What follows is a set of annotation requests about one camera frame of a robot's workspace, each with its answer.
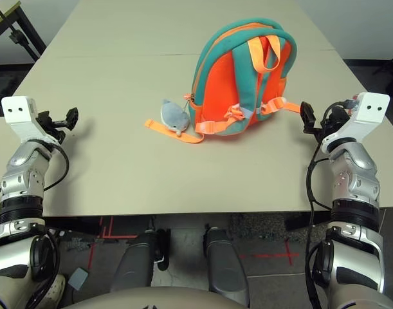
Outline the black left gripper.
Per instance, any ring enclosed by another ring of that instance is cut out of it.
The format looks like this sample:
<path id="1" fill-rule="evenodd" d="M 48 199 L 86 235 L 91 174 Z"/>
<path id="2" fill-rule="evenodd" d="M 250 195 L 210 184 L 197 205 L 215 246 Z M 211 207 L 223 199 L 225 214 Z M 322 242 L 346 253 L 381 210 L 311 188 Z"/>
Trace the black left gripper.
<path id="1" fill-rule="evenodd" d="M 69 131 L 72 131 L 75 128 L 78 122 L 78 109 L 69 109 L 65 120 L 53 121 L 49 116 L 49 111 L 39 113 L 36 120 L 48 135 L 52 136 L 61 144 L 65 139 L 65 132 L 61 131 L 60 128 L 66 128 Z"/>

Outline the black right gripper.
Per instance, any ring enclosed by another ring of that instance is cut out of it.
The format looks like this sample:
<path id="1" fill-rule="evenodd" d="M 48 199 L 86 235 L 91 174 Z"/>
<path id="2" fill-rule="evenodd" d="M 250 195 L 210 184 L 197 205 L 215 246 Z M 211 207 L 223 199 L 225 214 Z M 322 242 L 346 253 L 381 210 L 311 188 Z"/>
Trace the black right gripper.
<path id="1" fill-rule="evenodd" d="M 315 115 L 311 104 L 302 101 L 300 117 L 304 124 L 304 133 L 313 135 L 317 142 L 337 132 L 347 122 L 347 112 L 343 102 L 331 104 L 324 112 L 321 128 L 315 127 Z"/>

